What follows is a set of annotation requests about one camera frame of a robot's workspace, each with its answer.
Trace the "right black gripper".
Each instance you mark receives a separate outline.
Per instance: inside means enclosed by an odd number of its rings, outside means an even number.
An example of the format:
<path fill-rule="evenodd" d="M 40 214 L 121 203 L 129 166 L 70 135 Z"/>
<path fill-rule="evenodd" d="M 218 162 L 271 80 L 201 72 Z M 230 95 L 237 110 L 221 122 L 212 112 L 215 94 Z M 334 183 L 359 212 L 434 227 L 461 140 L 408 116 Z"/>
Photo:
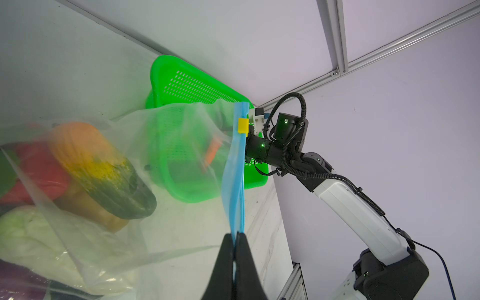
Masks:
<path fill-rule="evenodd" d="M 282 112 L 277 115 L 271 136 L 254 135 L 250 123 L 246 138 L 246 161 L 270 165 L 280 175 L 308 175 L 310 164 L 302 152 L 307 128 L 307 119 Z"/>

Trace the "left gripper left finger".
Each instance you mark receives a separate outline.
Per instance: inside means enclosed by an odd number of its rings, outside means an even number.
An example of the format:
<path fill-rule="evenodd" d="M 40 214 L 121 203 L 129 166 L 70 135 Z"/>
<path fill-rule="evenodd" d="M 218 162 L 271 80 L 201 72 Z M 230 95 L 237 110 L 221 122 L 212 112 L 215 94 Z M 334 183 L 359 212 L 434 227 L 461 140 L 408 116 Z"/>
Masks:
<path fill-rule="evenodd" d="M 210 280 L 201 300 L 234 299 L 234 258 L 233 237 L 230 233 L 227 233 L 223 237 Z"/>

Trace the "green plastic basket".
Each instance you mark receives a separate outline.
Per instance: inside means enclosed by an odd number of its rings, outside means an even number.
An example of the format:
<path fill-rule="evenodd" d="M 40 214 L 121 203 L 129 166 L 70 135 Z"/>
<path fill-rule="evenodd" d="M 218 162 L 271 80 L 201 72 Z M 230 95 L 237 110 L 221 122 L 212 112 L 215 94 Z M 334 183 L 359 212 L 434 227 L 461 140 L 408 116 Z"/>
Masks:
<path fill-rule="evenodd" d="M 148 126 L 153 182 L 184 203 L 218 197 L 230 151 L 234 104 L 250 100 L 176 56 L 158 57 L 150 80 L 146 108 L 158 110 Z M 219 138 L 222 146 L 205 168 L 213 138 Z"/>

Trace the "purple toy onion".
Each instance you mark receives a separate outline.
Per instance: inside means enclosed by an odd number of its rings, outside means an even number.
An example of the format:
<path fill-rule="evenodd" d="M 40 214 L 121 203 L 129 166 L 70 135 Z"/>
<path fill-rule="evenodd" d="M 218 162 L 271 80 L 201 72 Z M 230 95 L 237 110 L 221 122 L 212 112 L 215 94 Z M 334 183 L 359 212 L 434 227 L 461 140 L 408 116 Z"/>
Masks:
<path fill-rule="evenodd" d="M 2 300 L 43 300 L 49 283 L 25 267 L 1 261 Z"/>

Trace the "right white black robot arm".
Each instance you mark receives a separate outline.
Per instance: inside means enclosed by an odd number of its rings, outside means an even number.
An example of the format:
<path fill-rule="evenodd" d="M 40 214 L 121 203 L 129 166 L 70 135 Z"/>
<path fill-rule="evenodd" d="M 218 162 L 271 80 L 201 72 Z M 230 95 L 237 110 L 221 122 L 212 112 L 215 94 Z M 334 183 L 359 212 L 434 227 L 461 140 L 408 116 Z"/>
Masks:
<path fill-rule="evenodd" d="M 429 276 L 410 236 L 393 228 L 385 212 L 315 152 L 303 153 L 306 128 L 288 142 L 301 124 L 300 117 L 281 113 L 273 140 L 260 131 L 266 124 L 257 109 L 251 110 L 246 142 L 246 160 L 265 163 L 272 172 L 295 176 L 324 201 L 364 242 L 367 248 L 352 271 L 335 290 L 333 300 L 413 300 Z"/>

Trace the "yellow green toy corn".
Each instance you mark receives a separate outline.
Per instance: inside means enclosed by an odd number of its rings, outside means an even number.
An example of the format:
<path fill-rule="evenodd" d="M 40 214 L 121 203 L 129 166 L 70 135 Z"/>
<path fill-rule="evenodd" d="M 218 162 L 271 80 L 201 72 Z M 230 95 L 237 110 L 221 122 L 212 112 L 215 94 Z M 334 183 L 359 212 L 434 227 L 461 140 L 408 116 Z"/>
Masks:
<path fill-rule="evenodd" d="M 131 161 L 93 125 L 57 125 L 46 141 L 60 166 L 112 215 L 137 220 L 155 212 L 156 197 Z"/>

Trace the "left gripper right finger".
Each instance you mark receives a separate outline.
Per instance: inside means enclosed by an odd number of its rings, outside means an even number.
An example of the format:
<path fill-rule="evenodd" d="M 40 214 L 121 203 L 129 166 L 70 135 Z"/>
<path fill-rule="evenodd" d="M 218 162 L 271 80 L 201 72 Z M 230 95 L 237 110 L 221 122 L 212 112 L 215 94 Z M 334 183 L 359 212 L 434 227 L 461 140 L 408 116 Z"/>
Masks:
<path fill-rule="evenodd" d="M 236 271 L 234 277 L 235 300 L 267 300 L 256 270 L 253 255 L 245 233 L 236 236 L 234 253 Z"/>

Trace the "red toy pepper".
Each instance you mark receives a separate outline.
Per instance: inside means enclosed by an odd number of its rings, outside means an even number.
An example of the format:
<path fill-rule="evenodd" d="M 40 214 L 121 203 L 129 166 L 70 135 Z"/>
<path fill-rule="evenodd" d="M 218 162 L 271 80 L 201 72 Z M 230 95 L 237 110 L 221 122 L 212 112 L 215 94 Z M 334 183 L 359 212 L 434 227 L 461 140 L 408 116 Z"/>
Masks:
<path fill-rule="evenodd" d="M 53 157 L 45 142 L 19 142 L 4 145 L 3 149 L 50 200 L 65 194 L 70 176 Z M 33 204 L 24 184 L 3 155 L 1 156 L 1 204 L 15 206 Z"/>

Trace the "white toy radish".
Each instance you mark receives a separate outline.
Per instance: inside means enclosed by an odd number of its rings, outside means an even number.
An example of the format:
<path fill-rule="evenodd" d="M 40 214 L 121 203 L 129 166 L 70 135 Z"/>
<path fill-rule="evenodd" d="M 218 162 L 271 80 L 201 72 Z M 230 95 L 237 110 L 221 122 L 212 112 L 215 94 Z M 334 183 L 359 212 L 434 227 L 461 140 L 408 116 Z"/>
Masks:
<path fill-rule="evenodd" d="M 47 219 L 35 206 L 1 216 L 1 259 L 90 295 L 134 289 L 136 274 L 111 274 L 133 257 L 119 237 L 88 219 L 64 212 Z"/>

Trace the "clear zip bag blue zipper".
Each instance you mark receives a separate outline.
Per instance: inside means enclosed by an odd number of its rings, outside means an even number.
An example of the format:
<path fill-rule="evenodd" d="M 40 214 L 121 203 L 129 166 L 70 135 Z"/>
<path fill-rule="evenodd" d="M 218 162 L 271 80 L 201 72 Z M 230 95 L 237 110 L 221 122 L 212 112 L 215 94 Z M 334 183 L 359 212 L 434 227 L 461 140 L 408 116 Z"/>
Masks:
<path fill-rule="evenodd" d="M 1 126 L 1 298 L 198 299 L 234 286 L 245 102 Z"/>

